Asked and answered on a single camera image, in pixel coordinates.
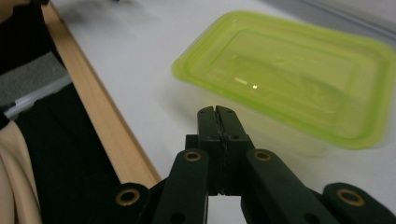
green plastic lid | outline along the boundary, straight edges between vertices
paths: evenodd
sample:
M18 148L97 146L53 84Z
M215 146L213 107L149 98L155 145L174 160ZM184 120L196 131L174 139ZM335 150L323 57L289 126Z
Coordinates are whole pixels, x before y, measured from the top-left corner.
M373 39L234 11L173 72L333 144L363 148L385 131L395 62L392 48Z

wooden edge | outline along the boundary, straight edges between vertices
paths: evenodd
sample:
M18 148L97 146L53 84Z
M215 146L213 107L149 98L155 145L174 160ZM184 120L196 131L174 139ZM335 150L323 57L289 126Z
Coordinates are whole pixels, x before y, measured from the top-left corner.
M151 188L160 176L54 6L42 9L49 33L120 182Z

black metal bracket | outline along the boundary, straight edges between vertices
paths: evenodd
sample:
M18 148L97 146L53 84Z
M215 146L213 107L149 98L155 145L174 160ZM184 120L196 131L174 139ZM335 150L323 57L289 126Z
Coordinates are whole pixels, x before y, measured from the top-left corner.
M92 223L202 224L208 196L218 194L241 196L247 223L396 223L357 187L330 184L323 194L308 189L275 153L256 149L236 114L222 106L198 112L198 134L186 136L168 178L150 190L136 185L115 192Z

beige cloth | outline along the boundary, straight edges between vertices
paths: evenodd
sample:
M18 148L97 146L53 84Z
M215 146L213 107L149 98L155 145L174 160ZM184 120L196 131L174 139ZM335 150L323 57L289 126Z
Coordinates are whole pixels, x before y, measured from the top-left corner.
M29 152L13 121L0 130L0 199L1 224L41 223Z

black fabric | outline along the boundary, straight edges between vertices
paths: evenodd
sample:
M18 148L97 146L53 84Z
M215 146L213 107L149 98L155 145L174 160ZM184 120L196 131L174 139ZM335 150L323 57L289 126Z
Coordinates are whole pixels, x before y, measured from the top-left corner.
M12 17L0 24L0 75L50 51L60 60L41 6L15 7Z
M0 130L6 127L8 123L9 123L8 118L3 113L0 113Z
M73 85L16 120L32 161L44 223L89 223L120 184Z

